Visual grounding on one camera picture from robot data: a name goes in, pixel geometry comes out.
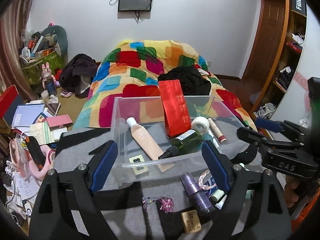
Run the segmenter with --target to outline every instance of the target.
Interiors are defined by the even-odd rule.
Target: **white wall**
[[[69,60],[85,53],[101,61],[123,39],[170,39],[193,46],[212,62],[214,73],[242,76],[259,0],[153,0],[151,13],[138,25],[133,13],[118,13],[109,1],[33,0],[28,26],[35,31],[50,22],[63,26]]]
[[[320,24],[308,6],[306,38],[297,71],[306,79],[320,78]],[[292,80],[271,120],[289,120],[297,123],[300,119],[307,117],[308,113],[305,112],[304,105],[305,93],[306,91]]]

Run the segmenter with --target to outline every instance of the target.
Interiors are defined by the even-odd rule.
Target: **beige bottle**
[[[148,131],[142,125],[138,124],[134,117],[129,117],[126,123],[131,128],[131,134],[134,140],[146,152],[151,160],[158,160],[158,157],[163,154],[163,151],[151,137]],[[158,165],[161,172],[164,172],[173,166],[173,163]]]

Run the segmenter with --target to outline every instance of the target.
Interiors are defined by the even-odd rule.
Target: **green storage box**
[[[22,70],[24,75],[26,76],[30,85],[37,85],[41,83],[41,72],[42,72],[42,64],[46,64],[49,62],[50,69],[52,71],[52,75],[55,75],[55,69],[64,68],[64,58],[59,57],[57,53],[51,52],[47,56],[39,59],[36,62],[33,62],[27,66],[22,66]]]

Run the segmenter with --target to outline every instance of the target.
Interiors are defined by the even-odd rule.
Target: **metal bolt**
[[[55,172],[54,169],[50,169],[50,170],[47,171],[47,174],[51,176],[52,174],[54,174],[54,172]]]
[[[83,170],[85,170],[86,167],[87,167],[87,164],[82,163],[82,164],[80,164],[80,165],[78,166],[78,169],[81,170],[81,171],[83,171]]]
[[[239,171],[239,170],[242,169],[241,165],[239,165],[239,164],[233,165],[233,168],[234,168],[236,171]]]
[[[266,169],[266,170],[264,170],[264,171],[265,171],[265,173],[266,173],[267,175],[272,175],[272,174],[273,174],[272,170],[270,170],[270,169]]]

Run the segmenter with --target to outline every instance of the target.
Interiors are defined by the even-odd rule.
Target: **wall-mounted monitor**
[[[150,11],[152,0],[119,0],[118,11]]]

